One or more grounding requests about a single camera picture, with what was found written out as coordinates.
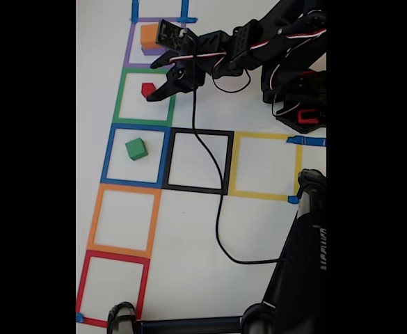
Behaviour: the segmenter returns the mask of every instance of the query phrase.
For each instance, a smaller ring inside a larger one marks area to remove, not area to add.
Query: orange square outline
[[[95,235],[98,227],[99,213],[101,212],[101,204],[105,190],[126,191],[128,193],[150,193],[154,195],[154,204],[152,206],[152,214],[150,218],[149,233],[147,235],[147,244],[145,250],[123,248],[115,246],[100,245],[95,243]],[[87,249],[91,251],[99,251],[105,253],[115,253],[121,255],[132,255],[150,259],[152,254],[152,246],[154,244],[155,229],[157,227],[157,217],[159,213],[161,189],[144,188],[137,186],[122,186],[119,184],[100,183],[98,188],[97,200],[93,211],[92,225],[90,227],[89,238],[87,241]]]

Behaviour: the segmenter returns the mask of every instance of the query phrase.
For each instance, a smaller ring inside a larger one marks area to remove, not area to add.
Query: red cube
[[[143,94],[145,98],[155,90],[156,88],[152,82],[143,82],[141,84],[141,94]]]

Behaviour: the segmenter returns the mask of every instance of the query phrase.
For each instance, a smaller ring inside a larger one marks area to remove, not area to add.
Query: yellow square outline
[[[260,198],[262,200],[283,200],[288,201],[288,196],[290,195],[280,195],[274,193],[259,193],[256,191],[243,191],[236,190],[236,179],[237,179],[237,162],[239,160],[239,149],[240,149],[240,139],[242,137],[248,138],[265,138],[265,139],[278,139],[286,141],[291,134],[263,134],[258,132],[235,132],[234,133],[234,143],[232,144],[232,158],[231,158],[231,171],[230,171],[230,185],[228,187],[228,195],[236,197],[247,197],[247,198]],[[303,146],[296,145],[296,161],[294,167],[294,193],[296,195],[299,189],[298,174],[302,169],[302,155]]]

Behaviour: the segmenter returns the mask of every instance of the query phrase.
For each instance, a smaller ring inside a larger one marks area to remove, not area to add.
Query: orange cube
[[[144,49],[161,49],[162,46],[155,43],[159,24],[146,24],[141,26],[141,47]]]

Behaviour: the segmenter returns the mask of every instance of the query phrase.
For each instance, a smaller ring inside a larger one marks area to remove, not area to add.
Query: blue square outline
[[[160,131],[164,133],[163,147],[161,148],[159,173],[157,175],[157,182],[142,182],[130,180],[108,179],[107,170],[109,169],[109,161],[112,153],[113,139],[115,138],[116,129],[129,129],[129,130],[145,130],[145,131]],[[164,168],[166,166],[166,155],[168,154],[170,138],[170,127],[160,127],[158,125],[138,125],[138,124],[120,124],[112,123],[111,132],[109,134],[109,141],[107,142],[106,156],[104,158],[103,171],[101,173],[101,183],[107,184],[120,184],[123,186],[144,186],[147,188],[161,189],[163,184]]]

